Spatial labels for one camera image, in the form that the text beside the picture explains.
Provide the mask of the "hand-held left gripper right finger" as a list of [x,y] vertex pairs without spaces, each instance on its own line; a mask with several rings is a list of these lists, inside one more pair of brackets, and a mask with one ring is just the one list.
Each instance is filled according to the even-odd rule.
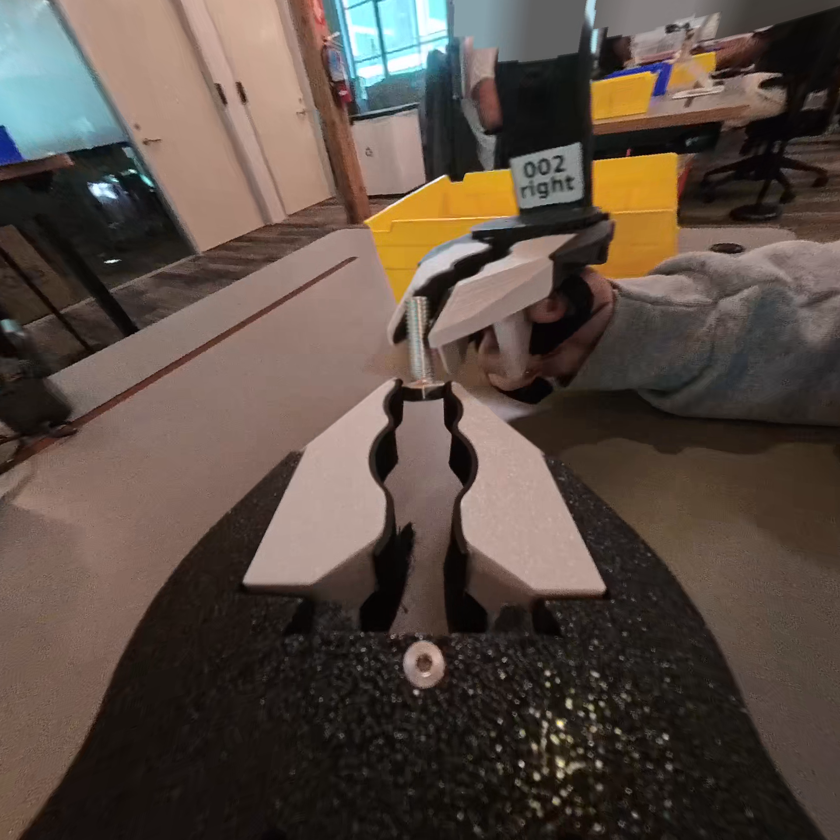
[[443,391],[461,483],[444,562],[448,629],[485,631],[506,607],[602,599],[607,587],[543,452],[461,385]]

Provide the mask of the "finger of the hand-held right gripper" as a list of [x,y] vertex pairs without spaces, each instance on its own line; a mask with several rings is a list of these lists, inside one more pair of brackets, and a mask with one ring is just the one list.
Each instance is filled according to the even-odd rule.
[[429,251],[418,263],[406,291],[397,303],[387,328],[390,344],[407,338],[407,304],[425,298],[430,322],[433,322],[456,284],[474,276],[492,261],[492,246],[471,236],[460,237]]
[[490,334],[498,353],[494,385],[516,391],[530,385],[531,324],[527,310],[554,285],[555,256],[580,243],[578,234],[530,238],[494,257],[489,244],[461,237],[427,253],[427,347],[455,375],[471,337]]

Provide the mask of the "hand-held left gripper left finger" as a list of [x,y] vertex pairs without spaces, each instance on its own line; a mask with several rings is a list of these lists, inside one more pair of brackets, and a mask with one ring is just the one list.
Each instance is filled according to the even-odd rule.
[[243,579],[249,592],[393,621],[407,549],[385,482],[398,463],[403,382],[390,380],[305,447]]

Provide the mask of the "silver threaded bolt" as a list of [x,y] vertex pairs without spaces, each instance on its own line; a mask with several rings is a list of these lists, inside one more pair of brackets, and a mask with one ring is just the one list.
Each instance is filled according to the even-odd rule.
[[448,372],[441,353],[429,345],[430,312],[424,296],[411,297],[405,306],[409,375],[402,383],[402,393],[408,402],[430,403],[445,396]]

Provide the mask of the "person's right hand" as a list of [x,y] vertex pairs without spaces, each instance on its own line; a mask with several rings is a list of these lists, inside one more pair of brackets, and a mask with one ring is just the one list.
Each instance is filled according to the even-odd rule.
[[495,334],[484,331],[477,346],[478,366],[489,384],[499,393],[524,404],[536,404],[553,393],[555,387],[569,384],[592,354],[609,325],[615,293],[609,279],[595,268],[581,273],[591,296],[591,315],[566,341],[549,353],[531,354],[525,374],[519,378],[505,375]]

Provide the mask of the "small yellow bin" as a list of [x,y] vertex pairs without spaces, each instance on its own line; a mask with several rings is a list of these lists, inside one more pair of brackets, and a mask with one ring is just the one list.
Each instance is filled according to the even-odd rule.
[[655,77],[644,73],[591,83],[591,117],[594,122],[644,114],[652,100]]
[[671,63],[667,93],[703,88],[711,82],[711,73],[717,69],[717,55],[714,51],[692,54]]

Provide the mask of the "small blue bin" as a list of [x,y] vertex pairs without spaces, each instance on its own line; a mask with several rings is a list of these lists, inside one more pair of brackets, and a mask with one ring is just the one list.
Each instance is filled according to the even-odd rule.
[[646,65],[635,66],[616,70],[605,75],[602,81],[611,80],[620,77],[630,77],[639,74],[651,74],[655,77],[653,88],[654,97],[663,97],[669,87],[670,78],[674,69],[674,63],[671,60],[663,60],[658,62],[651,62]]

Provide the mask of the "long wooden desk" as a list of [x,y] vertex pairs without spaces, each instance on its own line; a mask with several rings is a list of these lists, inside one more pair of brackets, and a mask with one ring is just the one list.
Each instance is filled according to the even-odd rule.
[[717,145],[724,123],[747,109],[740,94],[656,98],[646,113],[595,121],[594,158],[708,152]]

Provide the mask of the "black office chair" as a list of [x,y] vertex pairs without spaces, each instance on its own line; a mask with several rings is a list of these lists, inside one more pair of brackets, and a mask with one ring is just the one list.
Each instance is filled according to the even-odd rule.
[[742,38],[718,54],[720,70],[741,70],[745,110],[733,122],[744,132],[739,158],[710,169],[699,183],[700,198],[714,201],[733,182],[761,184],[758,196],[730,211],[734,221],[777,219],[795,198],[787,172],[813,174],[814,187],[828,182],[823,168],[788,157],[794,140],[823,133],[838,111],[838,7],[807,15]]
[[461,104],[459,47],[448,45],[427,55],[419,122],[427,182],[441,176],[461,182],[482,172],[479,146]]

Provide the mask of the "yellow plastic bin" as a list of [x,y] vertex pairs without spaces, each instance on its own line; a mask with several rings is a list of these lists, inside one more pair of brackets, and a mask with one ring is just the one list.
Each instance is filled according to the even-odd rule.
[[[615,224],[604,277],[642,277],[678,251],[679,163],[676,154],[595,161],[594,204]],[[472,228],[517,213],[509,171],[447,176],[424,185],[365,221],[400,300],[420,260]]]

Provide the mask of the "large window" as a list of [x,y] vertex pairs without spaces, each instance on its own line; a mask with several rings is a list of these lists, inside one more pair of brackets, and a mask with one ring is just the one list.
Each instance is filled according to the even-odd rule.
[[338,1],[343,46],[355,79],[373,84],[426,67],[449,43],[446,1]]

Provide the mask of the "red fire extinguisher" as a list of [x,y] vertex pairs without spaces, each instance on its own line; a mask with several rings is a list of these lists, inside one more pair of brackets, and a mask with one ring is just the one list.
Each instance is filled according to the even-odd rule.
[[354,101],[350,75],[343,51],[332,36],[322,40],[321,56],[333,99],[340,108],[347,109]]

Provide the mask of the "white door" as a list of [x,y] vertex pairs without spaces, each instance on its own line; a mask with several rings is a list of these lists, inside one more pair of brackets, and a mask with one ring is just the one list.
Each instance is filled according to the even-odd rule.
[[56,5],[194,249],[202,253],[262,227],[177,3]]
[[331,196],[280,3],[206,3],[285,215]]

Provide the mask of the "black portable power station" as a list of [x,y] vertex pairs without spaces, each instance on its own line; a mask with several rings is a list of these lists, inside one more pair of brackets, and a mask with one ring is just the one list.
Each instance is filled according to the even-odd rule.
[[1,421],[16,438],[60,436],[68,428],[70,405],[48,378],[28,333],[2,312]]

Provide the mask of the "wooden post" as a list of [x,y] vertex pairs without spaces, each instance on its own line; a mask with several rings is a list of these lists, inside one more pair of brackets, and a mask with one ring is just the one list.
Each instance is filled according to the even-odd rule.
[[370,215],[369,197],[350,126],[347,104],[331,74],[331,57],[340,57],[327,26],[323,2],[289,1],[303,65],[322,125],[333,180],[350,224]]

